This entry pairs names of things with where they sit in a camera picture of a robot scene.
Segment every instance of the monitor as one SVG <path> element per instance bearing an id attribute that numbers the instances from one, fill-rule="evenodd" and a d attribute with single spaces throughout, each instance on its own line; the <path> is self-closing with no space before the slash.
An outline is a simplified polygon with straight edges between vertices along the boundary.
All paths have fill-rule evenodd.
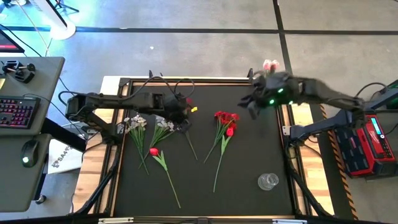
<path id="1" fill-rule="evenodd" d="M 25 50 L 0 30 L 0 53 L 24 53 Z"/>

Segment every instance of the red and black hazard tape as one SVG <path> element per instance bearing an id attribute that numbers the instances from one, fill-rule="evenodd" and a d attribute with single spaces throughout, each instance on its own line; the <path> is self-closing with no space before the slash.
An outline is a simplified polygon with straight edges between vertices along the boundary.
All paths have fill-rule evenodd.
<path id="1" fill-rule="evenodd" d="M 320 109 L 321 109 L 323 118 L 327 119 L 325 108 L 322 105 L 320 105 Z M 340 175 L 341 175 L 341 181 L 343 182 L 344 190 L 345 190 L 346 195 L 347 195 L 348 203 L 349 203 L 349 205 L 351 207 L 351 212 L 353 214 L 353 218 L 355 220 L 358 220 L 358 214 L 356 213 L 356 210 L 355 210 L 353 196 L 351 195 L 351 192 L 349 191 L 346 175 L 344 173 L 344 165 L 341 162 L 341 157 L 340 157 L 338 145 L 337 145 L 337 142 L 336 142 L 336 139 L 335 139 L 335 134 L 334 134 L 333 131 L 328 131 L 328 138 L 330 140 L 330 144 L 331 144 L 331 147 L 333 149 L 333 153 L 335 155 L 336 163 L 337 163 L 337 166 L 339 168 Z"/>

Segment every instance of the glass cup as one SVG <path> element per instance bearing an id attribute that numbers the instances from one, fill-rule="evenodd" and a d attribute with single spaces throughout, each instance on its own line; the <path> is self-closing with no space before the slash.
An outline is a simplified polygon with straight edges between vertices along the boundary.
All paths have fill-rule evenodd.
<path id="1" fill-rule="evenodd" d="M 279 178 L 276 174 L 261 174 L 258 179 L 259 187 L 262 190 L 272 190 L 279 183 Z"/>

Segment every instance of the rgb keyboard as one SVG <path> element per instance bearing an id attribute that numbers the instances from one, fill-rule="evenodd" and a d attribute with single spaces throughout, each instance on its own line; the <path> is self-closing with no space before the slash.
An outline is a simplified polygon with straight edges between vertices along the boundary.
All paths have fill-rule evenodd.
<path id="1" fill-rule="evenodd" d="M 29 129 L 40 98 L 0 96 L 0 128 Z"/>

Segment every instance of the concrete floor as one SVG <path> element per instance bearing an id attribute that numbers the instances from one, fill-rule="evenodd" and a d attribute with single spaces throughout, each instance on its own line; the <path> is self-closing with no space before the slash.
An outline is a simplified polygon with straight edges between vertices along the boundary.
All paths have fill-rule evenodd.
<path id="1" fill-rule="evenodd" d="M 77 26 L 276 29 L 272 0 L 68 0 L 81 11 L 62 12 Z M 283 0 L 279 3 L 285 29 L 299 30 L 398 30 L 395 0 Z M 48 21 L 31 5 L 24 6 L 37 26 Z M 0 23 L 31 26 L 21 9 L 4 9 Z M 36 32 L 15 32 L 41 54 L 45 47 Z M 48 32 L 41 33 L 47 43 Z M 386 84 L 396 79 L 398 38 L 395 35 L 287 35 L 294 75 L 319 78 L 332 88 L 355 94 L 369 82 Z M 35 53 L 25 47 L 26 54 Z M 259 68 L 265 58 L 276 59 L 284 69 L 277 34 L 139 34 L 78 32 L 63 41 L 52 40 L 51 56 L 66 58 L 62 78 L 72 91 L 99 91 L 105 75 L 244 77 L 250 67 Z M 57 99 L 53 102 L 64 110 Z M 375 87 L 363 92 L 369 97 Z M 328 108 L 328 115 L 336 113 Z M 48 117 L 59 124 L 66 119 L 51 108 Z M 64 215 L 76 174 L 49 175 L 43 193 L 48 202 L 32 204 L 24 213 L 2 213 L 0 220 Z M 366 182 L 349 179 L 361 220 L 397 223 L 398 178 Z"/>

